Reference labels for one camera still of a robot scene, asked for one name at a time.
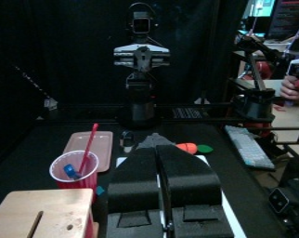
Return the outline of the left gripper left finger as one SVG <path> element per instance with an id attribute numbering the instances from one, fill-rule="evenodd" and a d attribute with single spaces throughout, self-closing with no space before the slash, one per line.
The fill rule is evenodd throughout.
<path id="1" fill-rule="evenodd" d="M 163 238 L 155 150 L 136 150 L 108 188 L 107 238 Z"/>

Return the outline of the person's hand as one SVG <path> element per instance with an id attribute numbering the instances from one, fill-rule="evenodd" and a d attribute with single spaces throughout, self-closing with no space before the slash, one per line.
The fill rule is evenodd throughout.
<path id="1" fill-rule="evenodd" d="M 299 79 L 287 75 L 282 82 L 280 96 L 284 99 L 299 101 Z"/>

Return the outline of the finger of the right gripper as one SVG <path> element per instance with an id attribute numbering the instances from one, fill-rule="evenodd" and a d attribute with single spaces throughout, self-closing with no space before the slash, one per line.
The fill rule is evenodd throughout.
<path id="1" fill-rule="evenodd" d="M 134 66 L 139 72 L 143 72 L 143 47 L 139 47 L 134 52 Z"/>
<path id="2" fill-rule="evenodd" d="M 150 48 L 147 47 L 144 50 L 144 56 L 143 56 L 143 71 L 148 72 L 151 69 L 151 57 L 152 57 L 152 52 Z"/>

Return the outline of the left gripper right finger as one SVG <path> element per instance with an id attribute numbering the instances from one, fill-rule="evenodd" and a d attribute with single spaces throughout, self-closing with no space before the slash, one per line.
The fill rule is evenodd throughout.
<path id="1" fill-rule="evenodd" d="M 220 179 L 210 165 L 176 146 L 159 146 L 167 238 L 235 238 L 222 201 Z"/>

